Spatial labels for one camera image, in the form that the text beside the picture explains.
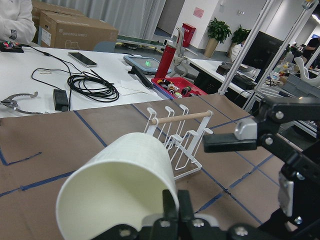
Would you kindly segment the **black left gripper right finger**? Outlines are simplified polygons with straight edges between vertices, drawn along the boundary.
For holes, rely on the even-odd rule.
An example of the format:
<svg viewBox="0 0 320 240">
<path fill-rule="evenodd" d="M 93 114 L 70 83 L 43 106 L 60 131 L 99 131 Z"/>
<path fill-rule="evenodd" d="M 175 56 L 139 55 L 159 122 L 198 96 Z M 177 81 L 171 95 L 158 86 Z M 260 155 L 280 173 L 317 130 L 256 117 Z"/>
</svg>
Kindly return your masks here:
<svg viewBox="0 0 320 240">
<path fill-rule="evenodd" d="M 193 206 L 188 190 L 178 190 L 179 218 L 182 222 L 191 221 L 194 218 Z"/>
</svg>

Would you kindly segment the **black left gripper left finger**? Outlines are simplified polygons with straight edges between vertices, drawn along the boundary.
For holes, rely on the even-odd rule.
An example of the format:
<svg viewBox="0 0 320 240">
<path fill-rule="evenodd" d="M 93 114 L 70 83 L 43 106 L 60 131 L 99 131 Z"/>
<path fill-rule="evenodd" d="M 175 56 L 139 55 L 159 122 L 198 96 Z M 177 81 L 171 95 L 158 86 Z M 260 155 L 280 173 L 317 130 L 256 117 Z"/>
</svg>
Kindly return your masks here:
<svg viewBox="0 0 320 240">
<path fill-rule="evenodd" d="M 168 189 L 162 191 L 163 219 L 166 221 L 177 221 L 178 210 L 172 194 Z"/>
</svg>

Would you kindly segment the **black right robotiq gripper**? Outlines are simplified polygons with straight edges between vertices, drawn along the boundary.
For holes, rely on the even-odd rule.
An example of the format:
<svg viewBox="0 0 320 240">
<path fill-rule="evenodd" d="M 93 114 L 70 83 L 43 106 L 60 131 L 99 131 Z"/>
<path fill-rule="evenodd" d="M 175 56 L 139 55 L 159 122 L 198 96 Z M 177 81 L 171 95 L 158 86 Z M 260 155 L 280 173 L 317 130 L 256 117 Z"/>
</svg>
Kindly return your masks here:
<svg viewBox="0 0 320 240">
<path fill-rule="evenodd" d="M 263 235 L 282 240 L 320 238 L 320 142 L 298 148 L 281 132 L 281 126 L 295 120 L 318 121 L 316 98 L 265 98 L 258 114 L 241 120 L 234 133 L 203 137 L 206 153 L 250 151 L 262 147 L 283 161 L 278 175 L 278 209 L 259 226 Z"/>
</svg>

